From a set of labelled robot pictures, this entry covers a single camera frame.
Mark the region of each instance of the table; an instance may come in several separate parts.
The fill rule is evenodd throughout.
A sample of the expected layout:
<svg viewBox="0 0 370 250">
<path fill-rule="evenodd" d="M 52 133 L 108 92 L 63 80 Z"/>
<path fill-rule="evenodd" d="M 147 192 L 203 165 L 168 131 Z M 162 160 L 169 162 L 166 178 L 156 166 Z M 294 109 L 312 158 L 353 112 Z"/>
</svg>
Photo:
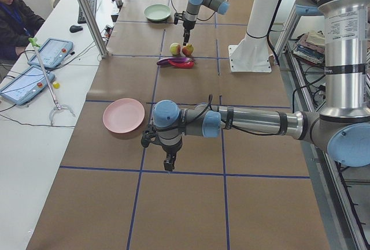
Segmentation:
<svg viewBox="0 0 370 250">
<path fill-rule="evenodd" d="M 96 20 L 99 29 L 112 25 L 110 14 L 114 5 L 110 0 L 98 0 Z M 76 55 L 89 46 L 93 39 L 88 27 L 70 33 L 69 27 L 77 24 L 77 0 L 61 0 L 37 33 L 39 43 L 54 37 L 74 42 Z M 61 103 L 70 105 L 76 117 L 68 111 L 55 115 L 55 125 L 75 126 L 86 92 L 99 65 L 99 52 L 92 44 L 91 50 L 80 59 L 72 61 L 62 69 L 54 71 L 61 84 L 55 94 Z M 12 70 L 22 72 L 27 68 L 27 59 L 22 55 Z M 1 86 L 10 82 L 6 78 Z M 0 110 L 12 104 L 1 99 Z M 54 107 L 46 88 L 28 105 L 16 106 L 1 113 L 14 120 L 30 124 L 50 124 L 49 112 Z M 50 186 L 58 170 L 61 158 L 73 132 L 72 128 L 50 128 L 22 126 L 0 118 L 0 249 L 25 249 L 35 228 Z"/>
<path fill-rule="evenodd" d="M 224 17 L 197 24 L 190 70 L 160 68 L 182 40 L 171 18 L 148 23 L 150 3 L 126 0 L 100 62 L 27 249 L 329 249 L 300 144 L 222 131 L 185 136 L 176 171 L 163 171 L 160 147 L 140 146 L 153 105 L 214 104 L 289 112 L 279 68 L 231 74 L 227 46 L 245 35 L 253 0 L 230 0 Z M 174 0 L 178 9 L 187 0 Z M 109 132 L 102 113 L 135 98 L 146 116 L 127 134 Z"/>
</svg>

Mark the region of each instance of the purple eggplant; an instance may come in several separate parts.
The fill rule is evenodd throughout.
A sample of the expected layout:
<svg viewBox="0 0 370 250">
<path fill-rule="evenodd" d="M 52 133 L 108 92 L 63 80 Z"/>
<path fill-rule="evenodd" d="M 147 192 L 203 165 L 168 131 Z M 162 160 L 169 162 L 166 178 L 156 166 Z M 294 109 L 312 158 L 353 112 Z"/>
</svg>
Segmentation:
<svg viewBox="0 0 370 250">
<path fill-rule="evenodd" d="M 157 65 L 168 65 L 169 61 L 176 62 L 179 64 L 183 64 L 185 62 L 193 61 L 192 58 L 187 57 L 169 57 L 169 58 L 161 58 L 159 61 L 157 61 Z"/>
</svg>

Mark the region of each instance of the red pepper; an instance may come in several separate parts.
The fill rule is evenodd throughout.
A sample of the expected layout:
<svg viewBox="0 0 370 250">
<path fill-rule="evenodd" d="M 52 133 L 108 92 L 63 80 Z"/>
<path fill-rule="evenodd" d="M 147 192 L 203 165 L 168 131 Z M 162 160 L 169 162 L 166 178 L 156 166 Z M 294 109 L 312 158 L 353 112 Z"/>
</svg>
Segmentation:
<svg viewBox="0 0 370 250">
<path fill-rule="evenodd" d="M 194 66 L 194 61 L 178 63 L 178 62 L 174 62 L 174 61 L 169 60 L 168 63 L 171 64 L 174 67 L 183 68 L 183 69 L 190 69 Z"/>
</svg>

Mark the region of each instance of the tablet screen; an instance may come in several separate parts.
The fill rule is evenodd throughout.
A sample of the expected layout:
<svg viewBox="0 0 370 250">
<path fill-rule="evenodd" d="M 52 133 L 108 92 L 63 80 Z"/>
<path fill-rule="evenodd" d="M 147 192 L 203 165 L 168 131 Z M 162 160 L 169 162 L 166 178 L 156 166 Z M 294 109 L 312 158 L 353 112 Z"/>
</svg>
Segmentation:
<svg viewBox="0 0 370 250">
<path fill-rule="evenodd" d="M 18 101 L 24 97 L 33 87 L 42 79 L 44 75 L 38 68 L 31 68 L 29 71 L 24 73 L 23 76 L 18 78 L 13 84 L 8 86 L 2 91 L 2 95 L 6 94 L 8 97 Z"/>
<path fill-rule="evenodd" d="M 54 61 L 60 55 L 60 52 L 63 48 L 66 48 L 68 42 L 50 39 L 42 48 L 39 50 L 42 62 L 45 67 L 51 67 L 54 64 Z M 30 62 L 35 65 L 40 65 L 37 56 L 34 56 Z"/>
</svg>

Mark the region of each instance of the black jacket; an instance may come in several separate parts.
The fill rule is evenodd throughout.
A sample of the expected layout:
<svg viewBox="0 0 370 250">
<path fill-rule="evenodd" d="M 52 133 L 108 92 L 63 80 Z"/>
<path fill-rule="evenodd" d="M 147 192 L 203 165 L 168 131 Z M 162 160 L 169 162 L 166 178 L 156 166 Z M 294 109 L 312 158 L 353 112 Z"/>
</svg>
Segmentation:
<svg viewBox="0 0 370 250">
<path fill-rule="evenodd" d="M 34 35 L 42 24 L 43 18 L 36 15 L 23 0 L 14 0 L 11 5 L 7 5 L 10 10 L 17 9 L 26 29 Z M 6 46 L 26 46 L 30 36 L 26 35 L 23 27 L 0 5 L 0 45 Z"/>
</svg>

